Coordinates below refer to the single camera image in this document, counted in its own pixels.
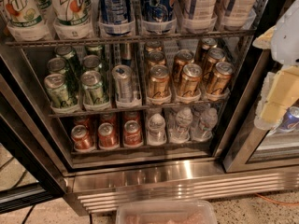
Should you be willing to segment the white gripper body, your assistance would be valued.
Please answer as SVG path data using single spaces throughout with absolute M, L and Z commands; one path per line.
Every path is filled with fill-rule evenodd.
M 264 79 L 261 99 L 255 111 L 254 125 L 270 130 L 278 125 L 287 109 L 299 99 L 299 66 L 283 66 Z

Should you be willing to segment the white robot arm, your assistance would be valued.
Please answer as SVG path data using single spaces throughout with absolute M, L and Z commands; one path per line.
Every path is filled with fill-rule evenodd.
M 254 125 L 270 130 L 281 121 L 287 109 L 299 99 L 299 0 L 295 0 L 277 23 L 253 42 L 269 49 L 272 59 L 282 65 L 263 81 Z

